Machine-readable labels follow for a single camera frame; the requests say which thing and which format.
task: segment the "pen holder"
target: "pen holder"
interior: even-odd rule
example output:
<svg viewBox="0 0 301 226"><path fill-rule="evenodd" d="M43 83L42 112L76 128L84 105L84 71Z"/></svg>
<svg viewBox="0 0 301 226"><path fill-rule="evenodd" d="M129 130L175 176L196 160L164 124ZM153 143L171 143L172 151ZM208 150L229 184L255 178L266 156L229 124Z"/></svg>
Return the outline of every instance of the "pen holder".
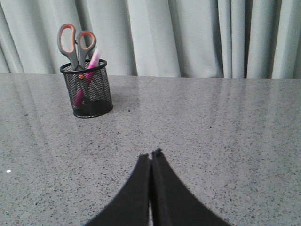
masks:
<svg viewBox="0 0 301 226"><path fill-rule="evenodd" d="M79 118L93 118L106 114L113 108L110 86L106 72L107 62L99 60L98 66L74 71L71 64L60 67L64 74L73 114Z"/></svg>

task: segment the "gray speckled countertop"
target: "gray speckled countertop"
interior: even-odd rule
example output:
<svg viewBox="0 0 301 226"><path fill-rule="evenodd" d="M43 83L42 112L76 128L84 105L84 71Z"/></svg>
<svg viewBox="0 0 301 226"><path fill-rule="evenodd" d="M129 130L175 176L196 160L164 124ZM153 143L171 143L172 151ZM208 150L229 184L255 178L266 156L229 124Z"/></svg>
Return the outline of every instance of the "gray speckled countertop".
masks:
<svg viewBox="0 0 301 226"><path fill-rule="evenodd" d="M79 119L62 75L0 77L0 225L82 225L156 147L231 224L301 225L301 80L111 76Z"/></svg>

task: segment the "white curtain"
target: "white curtain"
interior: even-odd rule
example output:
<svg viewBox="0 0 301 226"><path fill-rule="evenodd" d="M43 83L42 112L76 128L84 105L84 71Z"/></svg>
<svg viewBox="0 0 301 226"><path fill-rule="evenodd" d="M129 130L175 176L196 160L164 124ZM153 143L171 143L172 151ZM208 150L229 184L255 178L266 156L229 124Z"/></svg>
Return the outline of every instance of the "white curtain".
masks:
<svg viewBox="0 0 301 226"><path fill-rule="evenodd" d="M0 73L60 73L64 23L109 75L301 78L301 0L0 0Z"/></svg>

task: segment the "marker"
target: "marker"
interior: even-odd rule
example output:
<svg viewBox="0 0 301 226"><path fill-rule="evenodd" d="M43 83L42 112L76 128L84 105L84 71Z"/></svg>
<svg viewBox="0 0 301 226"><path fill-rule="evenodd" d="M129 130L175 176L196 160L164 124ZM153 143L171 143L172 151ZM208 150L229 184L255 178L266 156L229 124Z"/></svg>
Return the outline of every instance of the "marker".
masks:
<svg viewBox="0 0 301 226"><path fill-rule="evenodd" d="M100 51L99 51L99 49L96 48L95 51L94 51L94 53L93 53L92 59L90 61L90 64L88 66L88 69L96 67L98 65L99 59L100 59ZM86 80L88 81L88 86L89 86L90 83L91 83L91 81L92 81L92 79L93 79L94 73L95 72L87 72L85 76L83 74L80 74L79 78L80 79L86 78ZM83 103L83 100L84 100L83 92L80 89L78 91L77 95L76 95L75 100L74 100L74 104L73 104L74 108L81 107L81 104Z"/></svg>

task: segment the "scissor handle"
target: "scissor handle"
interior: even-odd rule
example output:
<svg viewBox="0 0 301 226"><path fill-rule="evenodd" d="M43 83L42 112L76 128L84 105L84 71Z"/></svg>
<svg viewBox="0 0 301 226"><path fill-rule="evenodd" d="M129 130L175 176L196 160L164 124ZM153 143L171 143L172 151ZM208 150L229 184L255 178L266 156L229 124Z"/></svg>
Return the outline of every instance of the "scissor handle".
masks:
<svg viewBox="0 0 301 226"><path fill-rule="evenodd" d="M91 38L91 44L90 44L90 46L88 46L86 48L84 48L81 45L81 38L84 36L89 36ZM92 32L82 31L78 35L77 42L78 42L77 44L78 44L78 52L79 52L79 65L82 69L85 69L86 56L95 47L96 37Z"/></svg>
<svg viewBox="0 0 301 226"><path fill-rule="evenodd" d="M71 29L71 50L67 51L63 48L62 45L62 34L65 29ZM77 61L77 54L76 54L76 49L75 49L75 27L72 24L63 24L58 32L58 38L57 38L57 45L60 50L60 52L69 58L71 65L73 69L75 70L79 63Z"/></svg>

